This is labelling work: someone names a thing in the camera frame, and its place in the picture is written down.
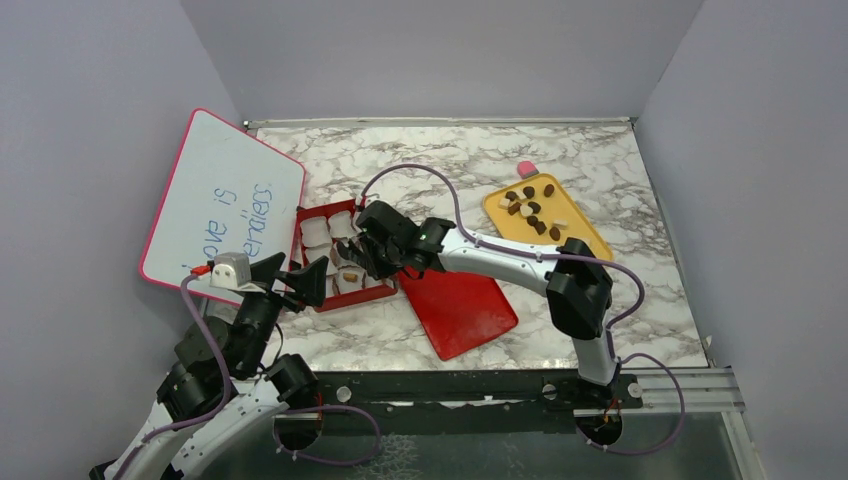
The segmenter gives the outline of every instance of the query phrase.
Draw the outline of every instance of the yellow tray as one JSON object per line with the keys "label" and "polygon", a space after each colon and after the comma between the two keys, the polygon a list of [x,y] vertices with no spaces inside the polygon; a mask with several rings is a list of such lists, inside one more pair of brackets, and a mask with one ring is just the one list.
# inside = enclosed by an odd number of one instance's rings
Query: yellow tray
{"label": "yellow tray", "polygon": [[[542,207],[542,210],[536,217],[545,222],[548,229],[553,225],[554,220],[565,220],[568,222],[568,227],[561,229],[562,237],[559,241],[554,241],[547,231],[541,235],[536,233],[536,230],[527,224],[527,220],[520,213],[510,215],[506,209],[498,206],[501,199],[505,198],[506,192],[512,190],[518,193],[528,185],[536,190],[532,201]],[[554,186],[554,193],[550,197],[545,197],[542,193],[547,185]],[[530,200],[518,201],[527,203]],[[589,240],[586,243],[589,244],[589,248],[596,257],[604,260],[612,260],[613,258],[612,250],[607,245],[607,242],[601,238],[595,227],[589,223],[589,220],[583,215],[583,212],[580,211],[574,200],[565,193],[565,189],[562,188],[559,181],[547,173],[533,175],[516,184],[490,193],[483,199],[483,209],[489,214],[489,218],[492,219],[501,236],[507,240],[541,245],[563,245],[569,237],[577,237],[584,242]]]}

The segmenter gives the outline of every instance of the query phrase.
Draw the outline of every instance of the marble countertop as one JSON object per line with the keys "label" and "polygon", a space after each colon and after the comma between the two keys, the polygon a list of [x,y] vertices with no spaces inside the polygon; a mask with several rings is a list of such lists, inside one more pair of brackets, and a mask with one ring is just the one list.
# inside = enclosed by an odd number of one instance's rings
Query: marble countertop
{"label": "marble countertop", "polygon": [[[706,366],[674,255],[633,131],[621,126],[366,126],[267,128],[257,138],[298,159],[307,177],[302,206],[354,198],[381,169],[402,162],[429,165],[457,187],[464,224],[498,235],[482,208],[483,197],[519,180],[516,165],[532,161],[559,179],[616,261],[645,282],[647,298],[613,330],[616,352],[645,352],[671,366]],[[393,172],[372,189],[416,222],[452,219],[447,188],[417,170]],[[612,311],[627,308],[636,287],[610,270]],[[311,309],[280,317],[283,352],[300,353],[314,370],[462,370],[574,368],[571,341],[551,324],[545,299],[499,282],[519,322],[501,337],[442,361],[433,351],[402,291],[367,304],[325,313]],[[209,313],[233,318],[213,304]],[[279,346],[273,335],[264,361]],[[653,366],[634,361],[633,366]]]}

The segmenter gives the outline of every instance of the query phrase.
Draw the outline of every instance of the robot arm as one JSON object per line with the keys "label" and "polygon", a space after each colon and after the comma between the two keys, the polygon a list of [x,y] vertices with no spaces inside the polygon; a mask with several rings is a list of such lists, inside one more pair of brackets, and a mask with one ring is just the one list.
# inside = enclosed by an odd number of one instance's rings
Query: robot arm
{"label": "robot arm", "polygon": [[[410,271],[417,275],[427,270],[467,272],[544,295],[554,326],[574,342],[581,380],[578,394],[600,405],[609,404],[620,370],[604,323],[611,305],[612,279],[600,265],[573,258],[594,257],[585,243],[569,238],[561,247],[527,245],[480,234],[472,241],[451,221],[428,218],[417,225],[380,201],[368,205],[356,223],[362,233],[347,245],[340,244],[339,253],[374,278],[399,272],[410,275]],[[536,252],[535,258],[511,253],[528,250]],[[571,258],[552,258],[560,254]],[[232,388],[231,398],[224,400],[223,410],[208,422],[142,441],[154,429],[210,412],[221,402],[221,386],[230,379],[221,378],[210,346],[194,325],[174,349],[179,361],[157,391],[157,402],[145,426],[120,458],[95,467],[91,478],[157,478],[163,471],[161,478],[168,478],[169,472],[174,478],[195,478],[252,426],[288,408],[316,405],[317,379],[299,355],[281,357],[252,387],[243,382],[256,375],[283,309],[297,312],[305,305],[323,304],[328,259],[285,273],[279,271],[283,259],[284,255],[278,254],[249,265],[245,256],[226,254],[210,262],[212,285],[245,297],[232,325],[215,317],[205,320],[224,353],[230,376],[242,381]],[[292,290],[283,295],[273,292],[274,280]]]}
{"label": "robot arm", "polygon": [[[299,355],[284,355],[252,386],[239,383],[241,393],[230,378],[244,381],[256,376],[283,309],[299,312],[306,305],[323,304],[329,260],[322,258],[307,268],[281,272],[284,259],[280,253],[250,265],[244,254],[224,254],[203,267],[212,286],[244,295],[235,320],[230,325],[220,318],[207,317],[202,320],[203,327],[196,323],[186,331],[174,348],[178,361],[157,390],[156,402],[144,426],[117,460],[92,469],[90,478],[169,478],[169,473],[173,478],[182,478],[185,471],[176,473],[181,467],[189,473],[201,472],[217,452],[267,413],[292,404],[313,406],[310,391],[317,379]],[[282,295],[272,291],[275,280],[291,290]],[[224,357],[227,378],[222,378],[222,368],[207,343],[207,334]],[[222,398],[227,390],[223,388],[225,382],[230,385],[228,398]],[[213,418],[201,420],[210,413]],[[168,430],[178,422],[182,428]],[[186,449],[184,445],[189,440],[191,445]]]}
{"label": "robot arm", "polygon": [[[369,204],[356,223],[363,233],[340,248],[340,254],[375,278],[409,274],[409,270],[419,275],[429,269],[467,272],[544,295],[554,326],[574,342],[578,373],[587,382],[588,393],[612,397],[619,365],[604,328],[612,279],[600,265],[550,259],[556,254],[594,257],[585,243],[570,238],[562,247],[527,245],[481,234],[475,234],[477,242],[472,242],[449,220],[428,218],[419,226],[381,201]],[[482,247],[478,242],[497,248]],[[536,252],[535,259],[509,253],[528,249]]]}

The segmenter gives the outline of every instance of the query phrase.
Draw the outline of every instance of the gray wall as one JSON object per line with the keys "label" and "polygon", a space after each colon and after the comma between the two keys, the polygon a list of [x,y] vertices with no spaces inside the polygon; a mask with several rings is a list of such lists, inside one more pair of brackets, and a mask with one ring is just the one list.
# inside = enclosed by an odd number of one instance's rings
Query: gray wall
{"label": "gray wall", "polygon": [[848,2],[705,0],[637,123],[773,479],[848,468]]}
{"label": "gray wall", "polygon": [[701,0],[182,0],[246,118],[633,116]]}
{"label": "gray wall", "polygon": [[191,320],[136,272],[194,107],[238,115],[176,0],[0,13],[0,478],[85,478]]}

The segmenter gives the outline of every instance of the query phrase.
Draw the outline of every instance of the screw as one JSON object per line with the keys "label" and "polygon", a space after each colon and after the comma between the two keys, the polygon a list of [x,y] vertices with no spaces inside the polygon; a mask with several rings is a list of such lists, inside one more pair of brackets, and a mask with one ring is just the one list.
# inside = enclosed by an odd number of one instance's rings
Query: screw
{"label": "screw", "polygon": [[339,387],[338,390],[336,390],[336,398],[338,398],[339,401],[342,403],[347,403],[348,401],[350,401],[350,397],[352,396],[353,392],[351,392],[350,389],[347,387],[342,386]]}
{"label": "screw", "polygon": [[642,385],[635,382],[631,383],[627,386],[627,393],[633,398],[642,398]]}
{"label": "screw", "polygon": [[544,387],[542,387],[542,395],[548,400],[554,400],[556,398],[556,387],[551,385],[550,383],[546,383]]}

